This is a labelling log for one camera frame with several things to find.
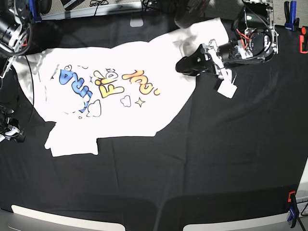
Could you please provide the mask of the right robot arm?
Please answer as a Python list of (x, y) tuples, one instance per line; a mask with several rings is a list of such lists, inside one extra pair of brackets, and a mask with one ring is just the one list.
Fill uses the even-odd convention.
[[(28, 0), (2, 0), (0, 2), (0, 90), (4, 78), (11, 70), (18, 56), (30, 48), (33, 36), (31, 3)], [(0, 140), (24, 142), (25, 133), (19, 121), (14, 118), (19, 109), (19, 95), (16, 108), (10, 109), (10, 102), (0, 104)]]

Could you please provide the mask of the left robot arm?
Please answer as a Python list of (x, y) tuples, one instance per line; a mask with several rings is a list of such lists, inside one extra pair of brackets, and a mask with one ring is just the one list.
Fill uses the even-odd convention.
[(278, 33), (275, 30), (271, 0), (245, 0), (232, 31), (237, 39), (219, 45), (217, 39), (199, 45), (190, 56), (176, 64), (176, 71), (188, 76), (207, 72), (233, 81), (231, 68), (269, 61), (278, 53)]

